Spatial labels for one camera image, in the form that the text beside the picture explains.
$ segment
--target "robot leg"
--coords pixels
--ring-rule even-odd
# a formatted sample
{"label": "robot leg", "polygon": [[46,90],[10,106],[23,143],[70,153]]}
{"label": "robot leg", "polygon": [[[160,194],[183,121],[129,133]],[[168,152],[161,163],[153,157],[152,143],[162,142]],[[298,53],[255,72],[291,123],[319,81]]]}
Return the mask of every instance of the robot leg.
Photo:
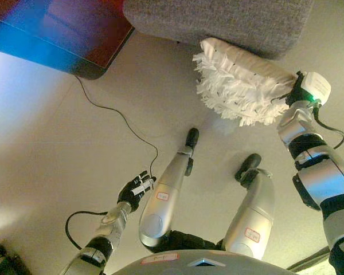
{"label": "robot leg", "polygon": [[191,173],[191,158],[197,143],[199,132],[192,128],[186,139],[186,145],[175,155],[155,186],[144,208],[139,222],[139,238],[145,247],[162,246],[171,233],[173,210],[182,186],[183,177]]}
{"label": "robot leg", "polygon": [[261,259],[273,225],[274,188],[270,174],[258,169],[258,154],[250,155],[235,178],[247,188],[237,214],[222,241],[222,249]]}

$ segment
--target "gray floor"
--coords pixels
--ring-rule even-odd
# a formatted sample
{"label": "gray floor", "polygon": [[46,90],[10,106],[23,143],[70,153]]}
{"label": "gray floor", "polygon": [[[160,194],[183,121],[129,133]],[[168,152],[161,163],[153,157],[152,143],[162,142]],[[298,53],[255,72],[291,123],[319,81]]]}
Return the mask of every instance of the gray floor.
{"label": "gray floor", "polygon": [[[191,62],[199,51],[136,32],[108,72],[85,85],[94,100],[124,112],[137,133],[159,148],[156,176],[187,131],[200,130],[174,229],[219,241],[245,195],[233,174],[250,153],[262,155],[276,190],[275,224],[263,260],[285,268],[326,245],[321,214],[302,204],[276,125],[239,128],[200,101]],[[320,115],[344,129],[344,1],[317,1],[300,42],[278,64],[325,76],[333,91]],[[339,139],[321,132],[329,144]],[[344,158],[344,146],[338,151]],[[0,54],[0,242],[21,255],[33,274],[56,274],[77,252],[64,234],[69,214],[113,207],[126,181],[147,169],[153,156],[116,113],[91,106],[74,77]],[[107,274],[149,254],[138,240],[146,200],[130,216]],[[81,245],[98,220],[72,221]]]}

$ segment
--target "black cable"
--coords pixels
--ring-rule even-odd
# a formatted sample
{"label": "black cable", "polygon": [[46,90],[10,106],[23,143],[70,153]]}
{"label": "black cable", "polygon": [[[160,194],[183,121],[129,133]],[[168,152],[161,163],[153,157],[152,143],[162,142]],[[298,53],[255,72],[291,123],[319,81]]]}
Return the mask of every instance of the black cable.
{"label": "black cable", "polygon": [[105,216],[105,215],[107,215],[107,213],[108,213],[108,212],[100,212],[100,213],[97,213],[97,212],[91,212],[91,211],[78,211],[78,212],[75,212],[75,213],[71,214],[71,215],[69,216],[69,218],[67,219],[67,222],[66,222],[66,224],[65,224],[65,233],[67,234],[68,239],[71,241],[71,243],[72,243],[76,248],[78,248],[79,250],[81,250],[81,246],[78,245],[78,244],[76,243],[76,241],[74,241],[74,239],[73,239],[73,238],[71,237],[71,235],[70,235],[69,228],[68,228],[68,227],[69,227],[69,221],[70,221],[70,219],[71,219],[73,216],[77,215],[77,214],[89,214],[89,215]]}
{"label": "black cable", "polygon": [[[81,87],[82,87],[82,89],[83,89],[83,92],[84,92],[84,94],[85,94],[85,97],[87,98],[87,100],[88,100],[92,105],[94,105],[94,106],[96,106],[96,107],[99,107],[99,108],[102,108],[102,109],[107,109],[107,110],[115,111],[116,113],[118,113],[118,114],[123,118],[123,120],[125,121],[127,127],[130,129],[130,131],[131,131],[138,139],[140,139],[141,141],[145,142],[146,144],[152,146],[152,147],[155,149],[155,157],[154,157],[154,159],[151,161],[150,167],[149,167],[150,177],[152,178],[153,175],[152,175],[151,169],[152,169],[152,166],[153,166],[154,161],[155,161],[155,160],[157,159],[157,157],[158,157],[158,149],[156,148],[156,146],[153,145],[153,144],[151,144],[150,142],[147,142],[146,140],[142,139],[137,133],[135,133],[135,131],[130,127],[130,125],[129,125],[127,119],[126,119],[126,117],[124,116],[124,114],[122,114],[119,110],[114,109],[114,108],[111,108],[111,107],[106,107],[106,106],[103,106],[103,105],[99,105],[99,104],[97,104],[97,103],[94,103],[94,102],[89,98],[87,92],[85,91],[83,82],[80,80],[79,77],[77,77],[77,76],[75,76],[75,77],[79,80],[80,85],[81,85]],[[74,241],[74,239],[73,239],[73,238],[71,237],[71,235],[70,235],[70,232],[69,232],[69,221],[70,221],[70,219],[71,219],[73,216],[77,215],[77,214],[90,214],[90,215],[104,216],[104,215],[107,215],[107,213],[108,213],[108,212],[99,212],[99,213],[96,213],[96,212],[91,212],[91,211],[78,211],[78,212],[75,212],[75,213],[71,214],[71,215],[69,216],[69,218],[67,219],[66,223],[65,223],[65,233],[66,233],[68,239],[71,241],[71,243],[72,243],[76,248],[78,248],[79,250],[81,250],[81,246],[78,245],[78,244],[76,243],[76,241]]]}
{"label": "black cable", "polygon": [[115,111],[116,113],[118,113],[118,114],[123,118],[123,120],[125,121],[127,127],[130,129],[130,131],[131,131],[138,139],[140,139],[141,141],[145,142],[146,144],[152,146],[152,147],[155,149],[155,157],[154,157],[154,159],[151,161],[150,167],[149,167],[150,177],[152,178],[152,177],[153,177],[153,174],[152,174],[152,172],[151,172],[151,168],[152,168],[152,166],[153,166],[154,161],[155,161],[155,160],[157,159],[157,157],[158,157],[158,149],[156,148],[156,146],[153,145],[153,144],[151,144],[150,142],[147,142],[146,140],[142,139],[137,133],[135,133],[135,131],[130,127],[129,123],[127,122],[127,119],[125,118],[124,114],[122,114],[119,110],[114,109],[114,108],[111,108],[111,107],[106,107],[106,106],[103,106],[103,105],[99,105],[99,104],[97,104],[97,103],[94,103],[94,102],[89,98],[88,94],[86,93],[85,88],[84,88],[84,85],[83,85],[83,82],[80,80],[79,77],[77,77],[77,76],[75,76],[75,77],[79,80],[80,85],[81,85],[81,87],[82,87],[82,89],[83,89],[83,91],[84,91],[85,97],[87,98],[87,100],[88,100],[91,104],[93,104],[93,105],[96,106],[96,107],[99,107],[99,108],[102,108],[102,109],[111,110],[111,111]]}
{"label": "black cable", "polygon": [[325,128],[327,130],[331,130],[331,131],[336,132],[336,133],[338,133],[338,134],[340,134],[342,136],[342,140],[338,143],[338,145],[336,145],[334,147],[334,149],[339,148],[344,143],[344,132],[339,130],[339,129],[327,126],[326,124],[322,123],[319,120],[319,108],[318,107],[314,108],[313,113],[314,113],[314,119],[316,120],[317,124],[319,124],[321,127]]}

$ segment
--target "gray fabric cushion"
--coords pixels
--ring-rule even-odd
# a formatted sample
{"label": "gray fabric cushion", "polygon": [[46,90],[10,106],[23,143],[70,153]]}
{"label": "gray fabric cushion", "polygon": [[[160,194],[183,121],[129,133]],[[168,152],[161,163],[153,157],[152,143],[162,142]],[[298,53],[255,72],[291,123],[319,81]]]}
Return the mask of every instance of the gray fabric cushion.
{"label": "gray fabric cushion", "polygon": [[125,0],[140,32],[189,44],[216,37],[277,59],[293,47],[314,0]]}

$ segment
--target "dust mop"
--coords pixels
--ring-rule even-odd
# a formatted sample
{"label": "dust mop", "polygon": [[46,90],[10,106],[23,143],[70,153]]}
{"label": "dust mop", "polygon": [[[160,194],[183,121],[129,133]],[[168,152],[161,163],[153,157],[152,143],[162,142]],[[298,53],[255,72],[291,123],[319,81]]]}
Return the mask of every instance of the dust mop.
{"label": "dust mop", "polygon": [[291,91],[295,75],[216,38],[203,40],[201,48],[193,57],[201,73],[197,93],[222,118],[269,125],[288,108],[280,98]]}

